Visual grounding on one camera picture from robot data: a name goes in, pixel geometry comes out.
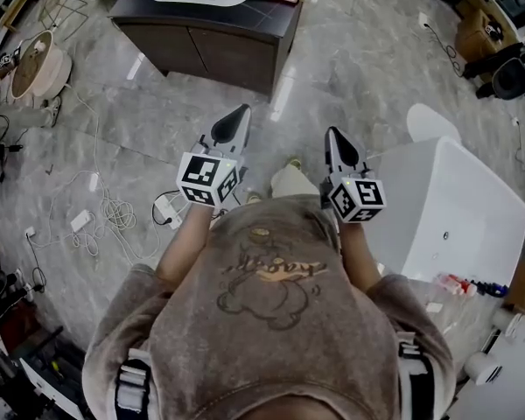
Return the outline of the person's right forearm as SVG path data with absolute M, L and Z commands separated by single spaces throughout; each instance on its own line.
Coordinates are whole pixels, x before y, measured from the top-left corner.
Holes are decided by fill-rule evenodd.
M 339 239 L 343 266 L 352 286 L 366 293 L 380 282 L 377 268 L 361 224 L 341 223 Z

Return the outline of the black vanity cabinet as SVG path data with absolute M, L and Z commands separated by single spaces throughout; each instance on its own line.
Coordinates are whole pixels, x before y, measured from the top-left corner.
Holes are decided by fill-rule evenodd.
M 108 16 L 162 74 L 189 74 L 272 96 L 302 8 L 279 0 L 231 7 L 117 0 Z

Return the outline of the blue black tool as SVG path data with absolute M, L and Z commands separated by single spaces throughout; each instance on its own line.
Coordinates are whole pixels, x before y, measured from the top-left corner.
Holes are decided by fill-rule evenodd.
M 476 286 L 477 292 L 482 296 L 489 295 L 493 298 L 504 298 L 508 294 L 508 287 L 506 285 L 475 280 L 472 280 L 471 283 Z

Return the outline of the person's left forearm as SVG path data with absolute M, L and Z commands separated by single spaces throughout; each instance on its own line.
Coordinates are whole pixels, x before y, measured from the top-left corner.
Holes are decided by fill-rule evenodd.
M 156 275 L 164 287 L 174 292 L 192 269 L 207 245 L 214 209 L 192 204 L 156 267 Z

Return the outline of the white oval board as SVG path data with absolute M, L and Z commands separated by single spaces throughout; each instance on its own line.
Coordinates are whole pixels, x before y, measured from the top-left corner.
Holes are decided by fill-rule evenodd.
M 410 107 L 406 122 L 413 142 L 449 137 L 458 144 L 462 144 L 461 136 L 455 125 L 422 103 L 416 103 Z

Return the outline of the small cardboard box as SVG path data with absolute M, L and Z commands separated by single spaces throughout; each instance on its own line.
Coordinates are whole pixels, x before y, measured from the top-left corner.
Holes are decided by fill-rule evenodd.
M 465 18 L 469 13 L 476 10 L 489 11 L 494 0 L 460 0 L 455 6 L 455 11 L 461 18 Z

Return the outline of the round beige side table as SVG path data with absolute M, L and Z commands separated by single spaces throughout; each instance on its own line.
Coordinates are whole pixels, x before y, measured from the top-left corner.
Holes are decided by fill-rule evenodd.
M 33 46 L 41 42 L 45 49 L 35 53 Z M 51 100 L 67 84 L 73 61 L 54 41 L 51 31 L 42 31 L 30 42 L 21 55 L 13 73 L 10 95 L 14 100 L 27 95 Z

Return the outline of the white bathtub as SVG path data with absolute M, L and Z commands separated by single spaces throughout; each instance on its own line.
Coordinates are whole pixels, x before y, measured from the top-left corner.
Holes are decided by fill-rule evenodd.
M 441 274 L 510 284 L 525 237 L 525 202 L 452 138 L 372 157 L 387 205 L 364 229 L 388 271 L 431 282 Z

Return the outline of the large cardboard box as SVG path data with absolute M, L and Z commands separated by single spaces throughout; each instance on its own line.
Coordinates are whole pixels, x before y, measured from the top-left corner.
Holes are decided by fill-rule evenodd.
M 470 63 L 518 42 L 508 23 L 501 24 L 493 15 L 475 10 L 458 23 L 454 47 L 465 62 Z

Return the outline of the person's beige trouser leg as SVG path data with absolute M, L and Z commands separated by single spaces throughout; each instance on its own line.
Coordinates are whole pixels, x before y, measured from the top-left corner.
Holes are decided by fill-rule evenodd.
M 319 189 L 297 167 L 287 164 L 272 176 L 270 194 L 273 198 L 296 195 L 319 196 Z

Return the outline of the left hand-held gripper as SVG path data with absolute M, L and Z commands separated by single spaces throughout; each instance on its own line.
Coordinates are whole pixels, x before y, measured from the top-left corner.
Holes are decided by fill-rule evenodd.
M 225 206 L 242 182 L 249 128 L 250 106 L 242 104 L 183 154 L 176 184 L 187 201 L 212 208 Z

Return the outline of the black chair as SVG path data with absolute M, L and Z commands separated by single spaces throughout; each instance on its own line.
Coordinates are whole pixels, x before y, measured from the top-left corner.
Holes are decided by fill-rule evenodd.
M 525 95 L 525 63 L 519 58 L 508 60 L 496 70 L 492 81 L 475 94 L 478 99 L 494 96 L 504 101 Z

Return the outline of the person's brown printed t-shirt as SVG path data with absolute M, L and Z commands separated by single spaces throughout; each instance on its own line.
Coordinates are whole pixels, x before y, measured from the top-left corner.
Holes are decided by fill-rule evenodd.
M 264 199 L 212 216 L 174 292 L 133 266 L 86 353 L 96 420 L 440 420 L 443 335 L 406 277 L 351 285 L 341 223 L 316 196 Z

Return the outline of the white paper roll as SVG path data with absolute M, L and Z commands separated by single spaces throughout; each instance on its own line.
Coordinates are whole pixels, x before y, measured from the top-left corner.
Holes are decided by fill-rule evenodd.
M 489 353 L 477 352 L 465 362 L 464 370 L 469 379 L 476 385 L 494 381 L 502 370 L 502 365 Z

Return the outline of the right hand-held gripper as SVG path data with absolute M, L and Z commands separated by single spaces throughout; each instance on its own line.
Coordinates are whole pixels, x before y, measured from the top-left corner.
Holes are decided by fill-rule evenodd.
M 325 133 L 325 162 L 329 173 L 319 187 L 322 209 L 347 224 L 370 221 L 386 207 L 382 182 L 367 167 L 365 148 L 334 126 Z

